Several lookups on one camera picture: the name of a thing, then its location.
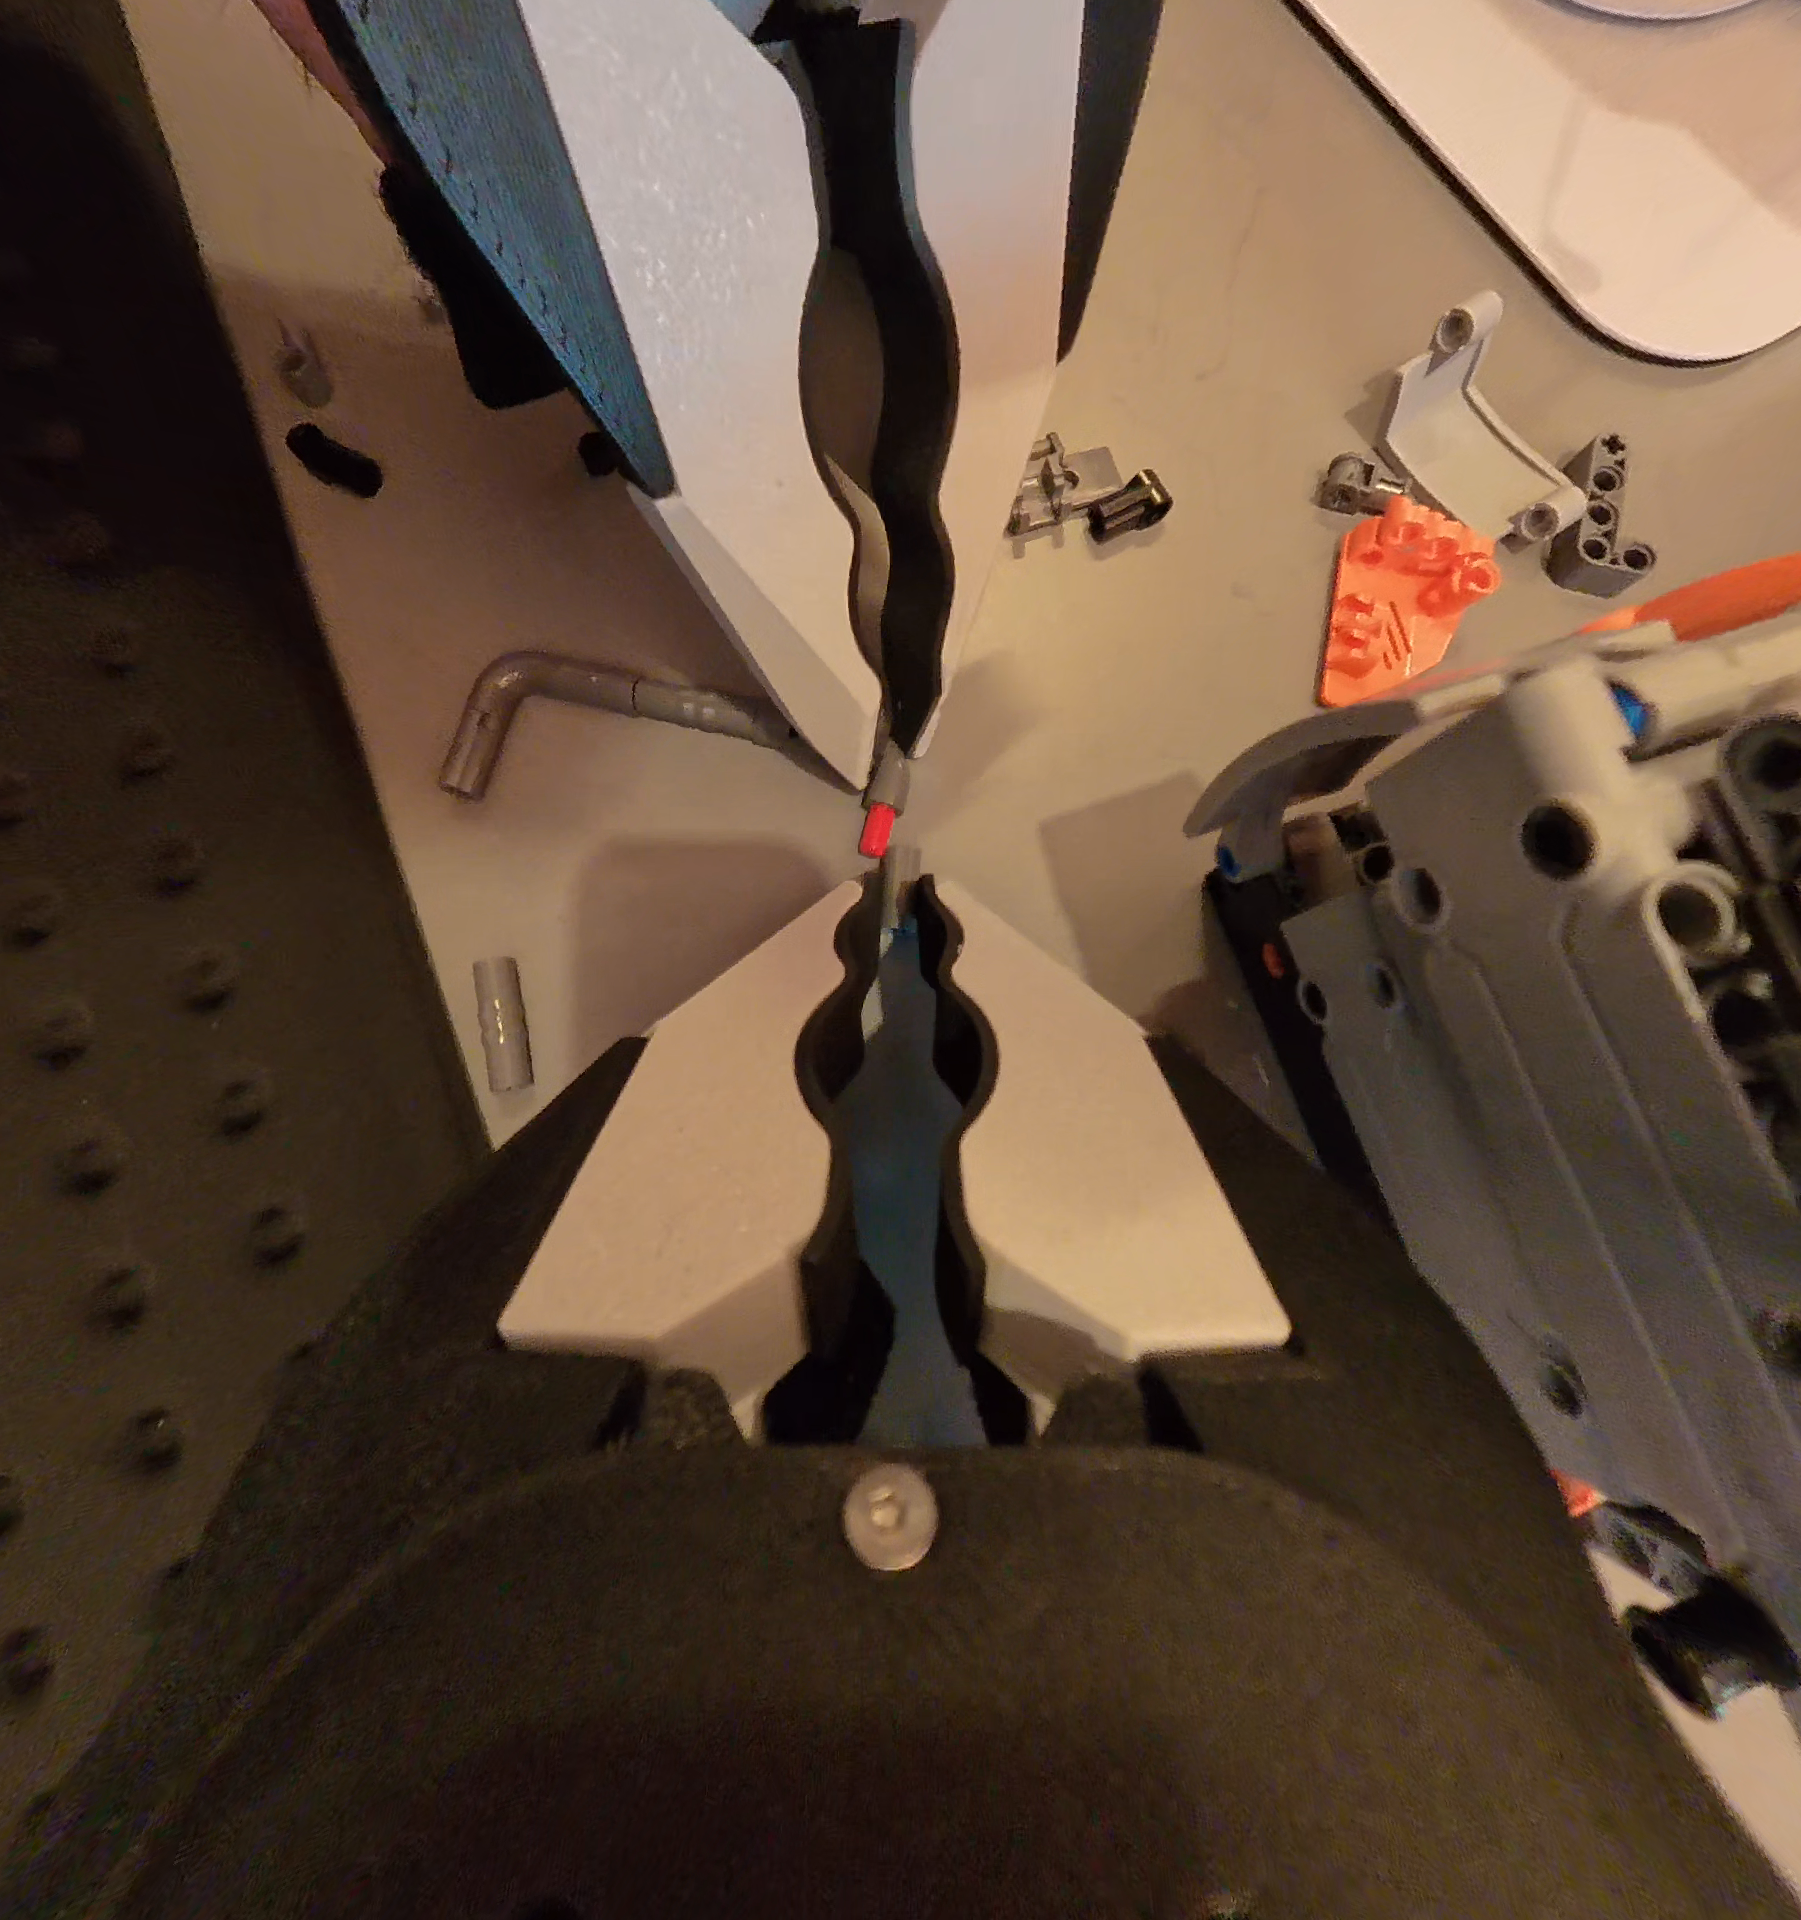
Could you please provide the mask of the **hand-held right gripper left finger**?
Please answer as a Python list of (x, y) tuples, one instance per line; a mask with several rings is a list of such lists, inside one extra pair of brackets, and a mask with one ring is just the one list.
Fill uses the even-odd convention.
[(862, 1041), (883, 884), (848, 880), (659, 1020), (498, 1317), (515, 1350), (720, 1385), (747, 1438), (817, 1350), (802, 1288), (835, 1174), (835, 1097), (798, 1046)]

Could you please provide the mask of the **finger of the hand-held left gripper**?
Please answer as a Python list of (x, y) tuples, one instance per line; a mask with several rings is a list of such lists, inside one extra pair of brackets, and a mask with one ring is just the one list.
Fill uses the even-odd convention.
[(338, 4), (336, 54), (764, 693), (865, 787), (883, 694), (802, 405), (820, 233), (789, 76), (700, 3)]
[(850, 4), (840, 27), (840, 247), (883, 374), (876, 673), (902, 756), (959, 671), (1141, 104), (1141, 4)]

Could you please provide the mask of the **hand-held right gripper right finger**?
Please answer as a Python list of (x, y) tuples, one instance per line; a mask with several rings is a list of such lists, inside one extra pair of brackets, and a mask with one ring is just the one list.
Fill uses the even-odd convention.
[(1294, 1334), (1143, 1028), (954, 882), (918, 878), (940, 1153), (934, 1287), (989, 1438), (1084, 1381)]

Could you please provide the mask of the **grey bent pipe piece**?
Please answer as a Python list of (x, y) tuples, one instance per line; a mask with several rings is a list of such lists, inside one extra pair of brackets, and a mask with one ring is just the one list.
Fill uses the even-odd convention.
[(437, 785), (460, 802), (480, 802), (504, 755), (509, 735), (531, 703), (556, 703), (782, 753), (796, 731), (769, 703), (722, 690), (666, 684), (579, 658), (516, 650), (488, 663), (471, 686)]

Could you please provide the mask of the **grey building block model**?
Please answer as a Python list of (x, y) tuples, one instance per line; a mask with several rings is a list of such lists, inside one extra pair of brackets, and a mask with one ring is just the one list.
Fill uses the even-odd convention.
[(1801, 1743), (1801, 551), (1270, 735), (1187, 822), (1307, 1142)]

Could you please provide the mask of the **black pin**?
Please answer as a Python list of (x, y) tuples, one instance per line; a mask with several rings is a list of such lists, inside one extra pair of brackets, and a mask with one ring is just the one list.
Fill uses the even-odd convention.
[(385, 469), (370, 455), (338, 442), (313, 420), (299, 420), (285, 434), (287, 452), (322, 486), (370, 500), (385, 490)]

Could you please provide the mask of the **short grey tube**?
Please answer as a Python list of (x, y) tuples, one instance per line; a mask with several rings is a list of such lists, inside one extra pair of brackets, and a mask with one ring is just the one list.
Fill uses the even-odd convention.
[(487, 1087), (501, 1097), (529, 1092), (534, 1069), (519, 960), (484, 957), (475, 963), (472, 980)]

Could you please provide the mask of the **grey flat hinge piece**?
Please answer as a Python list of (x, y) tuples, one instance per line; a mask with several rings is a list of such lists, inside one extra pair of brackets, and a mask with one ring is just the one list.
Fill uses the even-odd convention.
[(1083, 518), (1124, 486), (1106, 446), (1068, 451), (1059, 434), (1031, 446), (1007, 522), (1007, 539), (1024, 542)]

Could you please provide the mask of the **grey curved panel piece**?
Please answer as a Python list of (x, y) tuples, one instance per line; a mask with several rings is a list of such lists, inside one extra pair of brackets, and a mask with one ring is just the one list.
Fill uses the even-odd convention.
[(1491, 541), (1551, 542), (1587, 492), (1486, 398), (1484, 363), (1505, 304), (1481, 293), (1450, 309), (1431, 346), (1394, 372), (1378, 449), (1429, 506)]

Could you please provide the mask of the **orange wedge panel piece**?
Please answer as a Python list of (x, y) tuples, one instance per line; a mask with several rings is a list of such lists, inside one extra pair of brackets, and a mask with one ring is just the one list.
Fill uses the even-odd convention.
[(1322, 709), (1351, 709), (1434, 671), (1503, 571), (1495, 541), (1409, 494), (1360, 518), (1340, 548), (1330, 595)]

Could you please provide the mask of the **grey angled beam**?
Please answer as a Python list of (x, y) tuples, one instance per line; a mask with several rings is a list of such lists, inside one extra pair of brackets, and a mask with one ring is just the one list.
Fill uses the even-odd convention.
[(1585, 511), (1553, 537), (1546, 574), (1565, 593), (1616, 601), (1643, 585), (1659, 565), (1656, 546), (1627, 529), (1630, 441), (1619, 432), (1601, 434), (1575, 452), (1563, 471), (1585, 490)]

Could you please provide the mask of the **white book stand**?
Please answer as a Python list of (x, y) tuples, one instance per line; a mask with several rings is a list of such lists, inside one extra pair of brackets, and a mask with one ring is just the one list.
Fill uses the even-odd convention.
[(1801, 330), (1801, 4), (1302, 12), (1593, 333), (1713, 367)]

